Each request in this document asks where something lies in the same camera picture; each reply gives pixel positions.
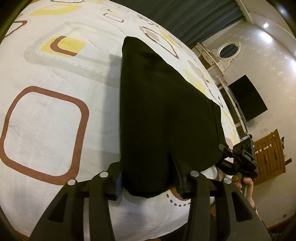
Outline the person's right hand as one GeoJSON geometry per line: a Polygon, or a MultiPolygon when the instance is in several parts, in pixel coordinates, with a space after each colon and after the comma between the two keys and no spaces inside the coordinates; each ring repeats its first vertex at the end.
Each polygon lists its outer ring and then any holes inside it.
{"type": "Polygon", "coordinates": [[[237,175],[234,175],[232,177],[232,181],[234,182],[234,185],[241,191],[241,193],[245,196],[249,204],[251,205],[252,208],[255,208],[255,202],[252,198],[253,194],[253,186],[254,183],[251,178],[249,177],[244,177],[240,182],[239,182],[239,177],[237,175]]]}

